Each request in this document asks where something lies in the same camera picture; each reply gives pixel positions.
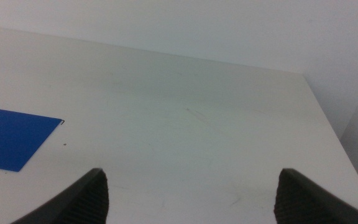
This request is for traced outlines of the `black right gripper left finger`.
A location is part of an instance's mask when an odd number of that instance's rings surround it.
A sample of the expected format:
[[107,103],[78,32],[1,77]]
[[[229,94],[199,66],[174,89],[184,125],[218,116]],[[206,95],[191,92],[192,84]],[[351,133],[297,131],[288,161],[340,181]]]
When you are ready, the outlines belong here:
[[13,224],[105,224],[108,210],[108,180],[94,168]]

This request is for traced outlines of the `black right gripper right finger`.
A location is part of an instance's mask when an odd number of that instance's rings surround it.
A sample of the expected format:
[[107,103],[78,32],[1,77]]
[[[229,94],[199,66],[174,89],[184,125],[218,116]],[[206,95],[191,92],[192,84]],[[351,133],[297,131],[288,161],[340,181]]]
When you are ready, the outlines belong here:
[[358,209],[295,169],[282,169],[273,212],[278,224],[358,224]]

